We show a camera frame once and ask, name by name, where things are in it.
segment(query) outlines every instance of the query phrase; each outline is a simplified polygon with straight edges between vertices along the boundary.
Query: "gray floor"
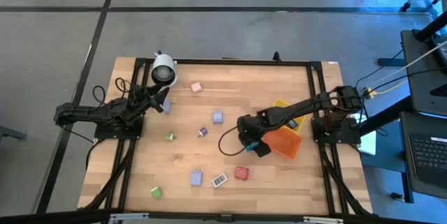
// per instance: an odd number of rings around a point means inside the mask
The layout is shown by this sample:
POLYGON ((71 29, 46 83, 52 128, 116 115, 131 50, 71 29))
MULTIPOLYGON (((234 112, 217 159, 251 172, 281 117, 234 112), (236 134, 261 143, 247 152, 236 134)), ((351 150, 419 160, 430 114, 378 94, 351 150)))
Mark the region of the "gray floor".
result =
MULTIPOLYGON (((112 0, 112 6, 333 6, 400 7, 406 0, 112 0)), ((104 0, 0 0, 0 6, 102 6, 104 0)), ((31 211, 59 129, 52 116, 69 101, 89 49, 98 13, 0 13, 0 125, 26 131, 23 142, 0 142, 0 216, 31 211)), ((400 31, 422 28, 424 14, 348 13, 109 13, 82 103, 94 103, 91 88, 106 86, 115 57, 151 57, 162 50, 175 58, 338 61, 345 84, 373 71, 379 57, 400 50, 400 31)), ((364 82, 391 73, 386 68, 364 82)), ((408 94, 402 85, 367 102, 370 114, 408 94)), ((92 136, 93 127, 74 128, 92 136)), ((73 136, 49 211, 76 208, 90 143, 73 136)), ((415 204, 391 200, 400 176, 365 167, 374 212, 380 216, 442 223, 447 202, 415 194, 415 204)))

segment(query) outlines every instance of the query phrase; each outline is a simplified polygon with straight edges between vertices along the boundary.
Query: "white camera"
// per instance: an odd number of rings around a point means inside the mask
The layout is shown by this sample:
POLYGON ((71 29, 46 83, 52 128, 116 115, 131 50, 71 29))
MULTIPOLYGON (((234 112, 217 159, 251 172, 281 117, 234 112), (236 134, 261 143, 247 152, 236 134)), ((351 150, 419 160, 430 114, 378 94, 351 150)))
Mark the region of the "white camera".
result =
POLYGON ((159 84, 165 82, 167 87, 171 87, 177 82, 177 73, 175 72, 175 65, 177 62, 173 60, 168 54, 155 53, 156 58, 152 68, 152 80, 159 84))

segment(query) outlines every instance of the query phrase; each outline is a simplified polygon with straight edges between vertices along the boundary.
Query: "keyboard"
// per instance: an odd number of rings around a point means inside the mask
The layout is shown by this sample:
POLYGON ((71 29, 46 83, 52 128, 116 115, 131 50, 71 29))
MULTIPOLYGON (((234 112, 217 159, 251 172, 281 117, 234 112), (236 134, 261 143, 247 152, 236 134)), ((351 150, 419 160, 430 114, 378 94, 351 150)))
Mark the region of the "keyboard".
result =
POLYGON ((416 177, 447 188, 447 139, 410 136, 410 145, 416 177))

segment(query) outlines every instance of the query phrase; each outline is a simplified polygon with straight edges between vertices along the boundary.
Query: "orange container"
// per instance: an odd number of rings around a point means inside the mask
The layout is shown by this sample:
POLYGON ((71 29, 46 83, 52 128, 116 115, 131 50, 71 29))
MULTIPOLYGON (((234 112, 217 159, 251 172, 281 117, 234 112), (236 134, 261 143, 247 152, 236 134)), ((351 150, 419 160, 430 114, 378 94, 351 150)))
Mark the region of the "orange container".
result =
POLYGON ((264 135, 263 141, 269 145, 271 150, 290 159, 295 159, 300 148, 301 137, 289 129, 281 127, 264 135))

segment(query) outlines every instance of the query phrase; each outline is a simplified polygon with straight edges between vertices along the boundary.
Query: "wooden tabletop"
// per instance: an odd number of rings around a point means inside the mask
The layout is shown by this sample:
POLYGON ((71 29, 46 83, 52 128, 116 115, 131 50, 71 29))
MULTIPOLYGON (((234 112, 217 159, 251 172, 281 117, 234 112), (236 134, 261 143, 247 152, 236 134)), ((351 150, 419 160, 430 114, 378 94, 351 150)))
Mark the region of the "wooden tabletop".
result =
MULTIPOLYGON (((119 57, 108 88, 107 100, 121 95, 115 78, 131 80, 135 58, 119 57)), ((342 85, 337 62, 323 62, 326 89, 342 85)), ((310 118, 300 131, 302 144, 295 160, 272 152, 259 158, 253 152, 229 157, 222 155, 217 142, 226 130, 245 114, 273 106, 280 98, 288 103, 310 97, 307 72, 297 66, 177 65, 178 82, 171 87, 168 100, 171 114, 147 111, 141 138, 133 159, 125 210, 176 211, 237 214, 327 214, 318 147, 313 142, 310 118), (200 82, 203 90, 191 92, 191 84, 200 82), (212 112, 223 112, 223 124, 212 123, 212 112), (198 138, 198 130, 208 135, 198 138), (173 142, 164 140, 174 133, 173 142), (236 166, 249 168, 247 181, 235 179, 236 166), (190 186, 191 171, 203 172, 202 186, 190 186), (211 180, 225 173, 228 181, 214 188, 211 180), (160 186, 161 199, 151 189, 160 186)), ((314 73, 318 93, 318 80, 314 73)), ((117 140, 106 140, 93 150, 85 175, 79 207, 93 200, 110 177, 117 140)), ((227 153, 242 148, 237 131, 222 140, 227 153)), ((343 179, 366 210, 371 204, 358 152, 349 145, 337 145, 343 179)), ((117 206, 121 182, 117 183, 112 205, 117 206)), ((332 182, 336 210, 340 211, 337 187, 332 182)))

